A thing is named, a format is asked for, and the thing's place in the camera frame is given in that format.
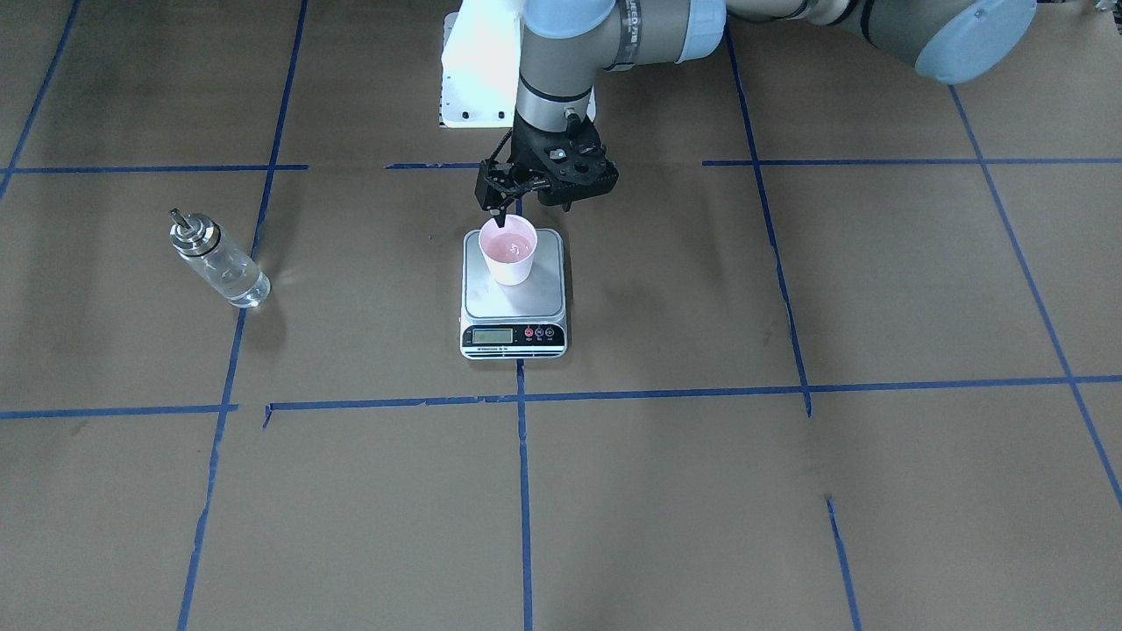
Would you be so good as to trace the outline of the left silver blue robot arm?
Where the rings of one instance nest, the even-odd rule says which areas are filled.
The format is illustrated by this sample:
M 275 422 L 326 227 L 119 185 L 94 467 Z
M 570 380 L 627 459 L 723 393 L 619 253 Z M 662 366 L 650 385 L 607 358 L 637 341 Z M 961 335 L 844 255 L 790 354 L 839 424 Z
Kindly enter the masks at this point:
M 842 28 L 945 85 L 969 82 L 1004 60 L 1033 22 L 1033 1 L 525 1 L 511 149 L 479 163 L 473 195 L 505 226 L 521 196 L 569 210 L 608 195 L 618 172 L 588 108 L 609 72 L 705 60 L 727 20 L 804 20 Z

